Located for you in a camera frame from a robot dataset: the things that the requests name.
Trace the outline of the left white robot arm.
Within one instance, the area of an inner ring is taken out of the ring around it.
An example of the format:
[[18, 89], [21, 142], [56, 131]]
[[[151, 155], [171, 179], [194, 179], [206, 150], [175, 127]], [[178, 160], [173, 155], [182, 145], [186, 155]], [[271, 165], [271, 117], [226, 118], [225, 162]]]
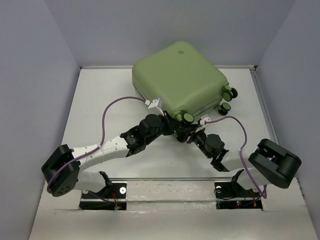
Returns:
[[136, 155], [160, 136], [174, 134], [180, 124], [166, 112], [148, 114], [139, 125], [103, 143], [78, 148], [70, 148], [67, 144], [58, 146], [41, 167], [47, 192], [53, 197], [65, 195], [80, 183], [86, 169]]

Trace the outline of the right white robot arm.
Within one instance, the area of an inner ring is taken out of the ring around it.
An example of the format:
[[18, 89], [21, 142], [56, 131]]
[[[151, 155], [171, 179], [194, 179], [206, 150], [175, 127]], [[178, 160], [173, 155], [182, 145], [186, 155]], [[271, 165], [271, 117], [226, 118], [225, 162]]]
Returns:
[[[211, 159], [211, 165], [219, 172], [230, 172], [238, 169], [225, 155], [225, 143], [217, 134], [205, 133], [207, 122], [202, 125], [188, 125], [178, 129], [177, 140], [181, 143], [194, 143], [202, 153]], [[244, 143], [238, 154], [243, 171], [239, 171], [232, 178], [230, 190], [235, 196], [242, 196], [250, 189], [256, 189], [260, 196], [267, 198], [267, 185], [274, 185], [281, 189], [287, 189], [295, 177], [302, 161], [292, 152], [269, 139], [262, 139], [255, 151], [248, 158], [244, 158], [243, 151], [248, 141], [244, 126], [240, 127], [244, 133]]]

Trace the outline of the green hard-shell suitcase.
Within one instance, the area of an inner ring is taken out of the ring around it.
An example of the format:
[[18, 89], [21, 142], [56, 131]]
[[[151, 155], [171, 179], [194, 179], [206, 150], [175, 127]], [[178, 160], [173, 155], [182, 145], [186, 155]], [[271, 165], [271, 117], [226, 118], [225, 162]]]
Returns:
[[211, 109], [225, 116], [238, 97], [226, 76], [194, 46], [178, 41], [138, 60], [132, 67], [132, 85], [145, 100], [162, 100], [162, 110], [177, 121]]

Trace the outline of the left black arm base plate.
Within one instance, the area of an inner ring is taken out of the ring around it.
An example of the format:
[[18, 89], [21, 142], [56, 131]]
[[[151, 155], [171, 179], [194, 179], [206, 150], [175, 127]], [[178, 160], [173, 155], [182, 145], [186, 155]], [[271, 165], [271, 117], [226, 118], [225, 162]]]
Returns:
[[111, 188], [100, 192], [83, 191], [79, 208], [92, 211], [125, 211], [127, 209], [127, 182], [113, 181]]

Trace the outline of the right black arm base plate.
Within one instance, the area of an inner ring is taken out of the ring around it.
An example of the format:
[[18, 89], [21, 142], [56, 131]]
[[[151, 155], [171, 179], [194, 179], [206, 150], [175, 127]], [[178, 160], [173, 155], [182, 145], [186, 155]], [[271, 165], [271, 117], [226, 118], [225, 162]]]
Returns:
[[261, 195], [252, 189], [244, 189], [238, 183], [215, 182], [214, 195], [217, 210], [263, 209]]

